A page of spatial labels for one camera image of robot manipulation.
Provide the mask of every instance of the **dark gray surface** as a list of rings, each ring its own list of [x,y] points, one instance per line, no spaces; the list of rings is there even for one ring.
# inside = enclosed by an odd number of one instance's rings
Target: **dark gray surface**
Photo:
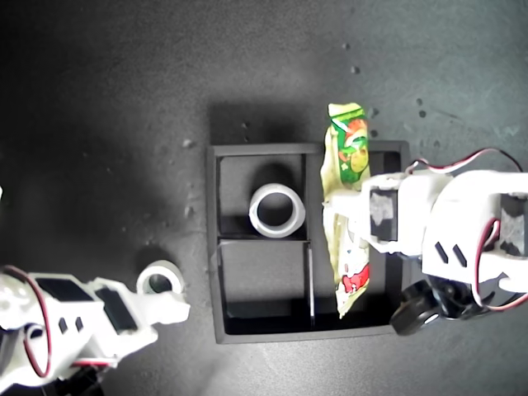
[[[293,300],[308,310],[302,242],[247,241],[226,244],[221,250],[229,316],[291,316]]]
[[[158,343],[107,376],[108,394],[526,394],[528,307],[410,338],[217,346],[203,175],[211,131],[215,143],[315,141],[325,106],[352,100],[379,110],[378,139],[406,139],[413,155],[444,163],[494,145],[526,167],[527,10],[2,2],[2,259],[128,285],[156,245],[178,263],[189,321],[159,328]]]

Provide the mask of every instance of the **chip bag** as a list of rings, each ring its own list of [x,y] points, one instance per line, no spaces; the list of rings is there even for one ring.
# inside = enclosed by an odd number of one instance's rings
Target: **chip bag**
[[[356,103],[328,105],[331,125],[324,138],[321,167],[324,200],[330,192],[360,190],[370,177],[365,110]],[[342,318],[369,285],[369,245],[348,230],[348,219],[323,209],[323,227],[336,284],[337,311]]]

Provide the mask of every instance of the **robotic arm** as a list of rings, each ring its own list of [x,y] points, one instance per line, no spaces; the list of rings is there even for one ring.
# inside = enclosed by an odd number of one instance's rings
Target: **robotic arm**
[[[527,300],[523,295],[490,306],[479,284],[505,274],[501,289],[528,292],[528,247],[522,242],[504,250],[512,233],[521,235],[517,242],[524,241],[528,173],[470,171],[453,177],[454,167],[465,163],[433,167],[421,162],[429,169],[413,172],[414,165],[406,172],[375,176],[361,191],[335,191],[324,203],[348,218],[351,238],[359,236],[382,253],[421,259],[429,281],[403,291],[391,322],[396,332],[409,334],[441,316],[467,318]]]
[[[158,339],[153,324],[183,322],[189,309],[175,291],[136,294],[113,280],[84,284],[71,275],[6,266],[0,275],[0,393],[12,384],[67,380],[85,367],[117,367]]]

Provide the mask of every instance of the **tape roll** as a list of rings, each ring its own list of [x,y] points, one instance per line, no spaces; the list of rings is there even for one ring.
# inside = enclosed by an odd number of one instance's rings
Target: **tape roll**
[[[170,289],[156,287],[156,283],[167,285],[167,282],[170,283]],[[185,289],[185,283],[177,266],[167,260],[159,260],[147,266],[139,274],[135,287],[139,295],[151,295],[168,290],[180,294]]]
[[[291,199],[293,210],[290,219],[282,225],[268,225],[258,218],[258,206],[262,200],[271,194],[283,194]],[[291,188],[278,183],[266,184],[262,186],[251,199],[249,204],[249,219],[252,226],[260,234],[268,238],[285,238],[299,229],[304,223],[306,210],[299,196]]]

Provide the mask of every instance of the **cable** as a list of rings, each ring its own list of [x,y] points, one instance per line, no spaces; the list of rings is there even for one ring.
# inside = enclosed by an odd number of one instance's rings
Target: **cable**
[[[39,302],[40,311],[42,312],[42,318],[44,319],[44,328],[46,332],[46,343],[48,346],[48,357],[46,359],[46,368],[44,371],[39,367],[39,364],[36,361],[35,354],[30,348],[28,333],[24,336],[24,349],[26,350],[27,358],[30,361],[31,368],[41,378],[45,378],[50,374],[51,370],[51,336],[50,336],[50,321],[48,319],[48,309],[46,308],[46,303],[44,296],[42,295],[39,286],[35,283],[34,280],[32,280],[28,274],[26,274],[24,271],[19,270],[15,266],[5,266],[2,269],[2,272],[12,272],[17,274],[19,277],[21,277],[25,282],[28,283],[28,285],[33,290],[33,293],[35,293],[35,297],[37,301]]]
[[[510,154],[508,154],[507,152],[505,152],[505,151],[503,151],[503,150],[501,150],[499,148],[487,147],[487,148],[481,148],[480,150],[477,150],[474,153],[471,153],[466,158],[462,158],[459,161],[457,161],[455,163],[452,163],[451,165],[445,165],[443,167],[439,167],[437,165],[431,165],[429,163],[429,161],[427,161],[425,158],[419,158],[419,159],[414,160],[405,169],[405,173],[407,173],[407,174],[413,173],[414,168],[417,167],[420,163],[425,165],[427,168],[429,168],[429,170],[431,170],[434,173],[441,173],[441,174],[451,173],[451,172],[454,172],[454,171],[456,171],[456,170],[458,170],[458,169],[460,169],[462,167],[465,167],[469,163],[473,162],[476,158],[478,158],[481,155],[486,154],[486,153],[500,153],[500,154],[502,154],[503,156],[505,156],[506,158],[508,158],[509,160],[511,160],[515,164],[515,167],[517,168],[517,170],[519,172],[523,172],[521,165]]]
[[[471,285],[471,293],[473,295],[473,299],[475,300],[475,302],[479,306],[490,309],[492,311],[506,311],[508,309],[521,305],[522,303],[528,300],[528,293],[525,293],[521,297],[513,300],[510,303],[499,305],[499,306],[493,306],[493,305],[484,304],[482,301],[482,298],[480,297],[480,292],[479,292],[480,257],[482,256],[483,249],[486,246],[487,242],[491,241],[491,237],[488,236],[490,232],[491,232],[491,236],[496,236],[500,233],[500,228],[501,228],[501,220],[496,219],[496,218],[490,219],[484,226],[484,230],[480,236],[480,239],[477,245],[477,256],[475,258],[475,273],[474,273],[474,278],[473,278],[473,284]]]

